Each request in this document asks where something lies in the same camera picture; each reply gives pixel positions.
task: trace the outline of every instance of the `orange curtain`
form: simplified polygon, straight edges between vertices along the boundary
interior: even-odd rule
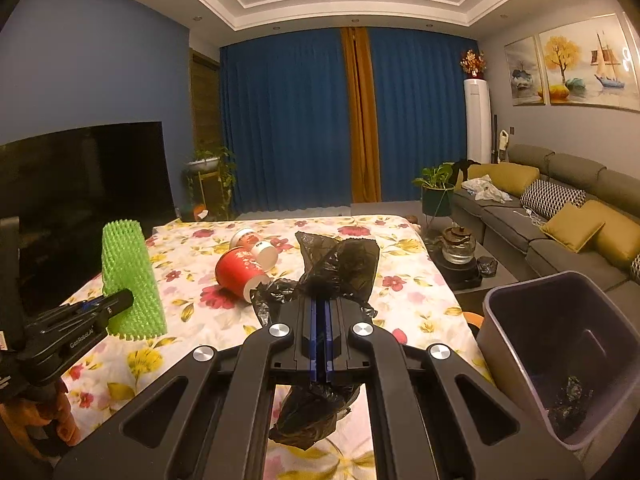
[[[353,203],[382,202],[378,120],[369,36],[363,27],[340,30],[347,69],[351,121],[351,197]]]

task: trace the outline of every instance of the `metal bolt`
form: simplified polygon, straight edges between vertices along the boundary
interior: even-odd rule
[[[284,337],[289,333],[289,327],[284,323],[276,323],[269,327],[269,333],[274,337]]]
[[[434,359],[447,359],[451,355],[451,350],[447,345],[433,345],[429,353]]]
[[[196,361],[204,362],[209,361],[213,357],[214,351],[210,346],[198,346],[193,351],[193,358]]]
[[[353,325],[353,331],[360,336],[373,334],[373,327],[369,323],[360,322]]]

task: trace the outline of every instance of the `black and white patterned pillow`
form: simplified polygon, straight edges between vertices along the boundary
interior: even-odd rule
[[[522,207],[528,207],[543,218],[549,220],[564,204],[571,202],[582,207],[586,192],[575,187],[565,187],[546,180],[534,180],[520,197]]]
[[[640,254],[631,262],[629,274],[631,274],[631,279],[640,285]]]

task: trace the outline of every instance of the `sailboat painting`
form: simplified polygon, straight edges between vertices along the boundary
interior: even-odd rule
[[[624,32],[615,14],[540,34],[553,105],[640,111],[640,92]]]
[[[504,52],[507,55],[512,104],[543,105],[540,62],[533,36],[506,45]]]

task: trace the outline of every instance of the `trash can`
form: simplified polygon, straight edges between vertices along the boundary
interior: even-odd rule
[[[572,271],[494,288],[483,309],[478,346],[498,388],[567,449],[586,446],[640,377],[636,330]]]

